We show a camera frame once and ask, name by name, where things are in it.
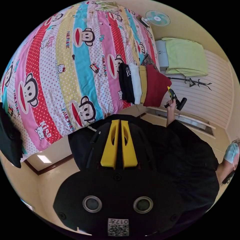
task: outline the blue face mask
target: blue face mask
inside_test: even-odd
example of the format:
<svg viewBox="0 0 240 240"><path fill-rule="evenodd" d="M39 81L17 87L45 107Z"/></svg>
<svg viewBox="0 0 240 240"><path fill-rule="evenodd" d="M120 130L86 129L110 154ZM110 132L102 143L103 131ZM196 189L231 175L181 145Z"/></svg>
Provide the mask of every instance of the blue face mask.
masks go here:
<svg viewBox="0 0 240 240"><path fill-rule="evenodd" d="M229 163L233 164L233 160L236 154L238 154L239 156L239 147L236 143L232 143L228 146L223 158L227 160Z"/></svg>

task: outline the screw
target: screw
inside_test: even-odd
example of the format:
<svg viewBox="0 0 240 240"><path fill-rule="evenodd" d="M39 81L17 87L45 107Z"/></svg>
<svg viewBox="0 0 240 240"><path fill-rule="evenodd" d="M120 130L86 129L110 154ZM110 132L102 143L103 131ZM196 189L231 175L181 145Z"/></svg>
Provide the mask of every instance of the screw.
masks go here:
<svg viewBox="0 0 240 240"><path fill-rule="evenodd" d="M177 216L176 214L173 214L170 218L171 222L174 222L176 220Z"/></svg>
<svg viewBox="0 0 240 240"><path fill-rule="evenodd" d="M62 220L65 220L67 218L66 215L63 212L60 212L59 216Z"/></svg>
<svg viewBox="0 0 240 240"><path fill-rule="evenodd" d="M122 180L122 176L119 173L115 174L113 178L114 178L115 181L121 181Z"/></svg>

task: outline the folded clothing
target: folded clothing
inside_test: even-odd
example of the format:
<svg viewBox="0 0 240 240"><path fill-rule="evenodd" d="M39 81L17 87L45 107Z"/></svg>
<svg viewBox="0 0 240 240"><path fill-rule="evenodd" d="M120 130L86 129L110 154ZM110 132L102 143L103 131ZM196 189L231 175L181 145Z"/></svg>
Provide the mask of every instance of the folded clothing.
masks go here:
<svg viewBox="0 0 240 240"><path fill-rule="evenodd" d="M119 6L115 1L96 1L95 10L118 14Z"/></svg>
<svg viewBox="0 0 240 240"><path fill-rule="evenodd" d="M135 103L131 71L127 64L120 63L119 65L119 84L122 91L122 99L128 103Z"/></svg>
<svg viewBox="0 0 240 240"><path fill-rule="evenodd" d="M0 150L17 168L21 168L22 144L20 132L14 127L0 102Z"/></svg>
<svg viewBox="0 0 240 240"><path fill-rule="evenodd" d="M154 61L151 59L150 55L149 54L146 54L144 59L143 59L143 62L141 64L142 66L147 66L147 65L153 65L153 67L159 72L156 64L154 63Z"/></svg>
<svg viewBox="0 0 240 240"><path fill-rule="evenodd" d="M135 98L135 104L140 104L141 96L142 96L142 88L141 88L141 79L139 75L139 66L135 65L134 63L129 64L129 68L131 71L132 77L132 86L133 86L133 93Z"/></svg>
<svg viewBox="0 0 240 240"><path fill-rule="evenodd" d="M186 77L208 75L208 62L203 46L197 42L172 37L166 41L169 67L166 74L183 74Z"/></svg>
<svg viewBox="0 0 240 240"><path fill-rule="evenodd" d="M153 65L147 65L147 94L145 107L160 107L163 97L172 85L169 78L161 74Z"/></svg>
<svg viewBox="0 0 240 240"><path fill-rule="evenodd" d="M141 96L141 103L145 102L146 95L147 95L147 70L145 66L139 66L139 75L141 79L141 88L142 88L142 96Z"/></svg>

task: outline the colorful comforter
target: colorful comforter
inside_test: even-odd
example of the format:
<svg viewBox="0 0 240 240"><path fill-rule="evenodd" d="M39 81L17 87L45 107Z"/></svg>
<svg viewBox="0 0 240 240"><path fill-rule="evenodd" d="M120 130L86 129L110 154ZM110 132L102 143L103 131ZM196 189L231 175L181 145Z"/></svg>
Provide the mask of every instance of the colorful comforter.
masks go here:
<svg viewBox="0 0 240 240"><path fill-rule="evenodd" d="M21 161L63 136L116 114L121 62L148 53L159 68L152 30L119 6L113 14L85 1L53 15L19 46L0 83L0 100L23 140Z"/></svg>

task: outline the electric fan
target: electric fan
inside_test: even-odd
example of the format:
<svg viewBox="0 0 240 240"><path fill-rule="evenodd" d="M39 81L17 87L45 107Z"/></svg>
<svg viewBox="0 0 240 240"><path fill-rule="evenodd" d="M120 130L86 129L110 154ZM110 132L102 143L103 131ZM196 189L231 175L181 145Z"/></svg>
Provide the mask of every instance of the electric fan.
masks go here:
<svg viewBox="0 0 240 240"><path fill-rule="evenodd" d="M158 12L156 10L150 10L146 12L146 18L141 18L141 21L146 24L148 27L150 23L164 27L170 23L170 18L163 12Z"/></svg>

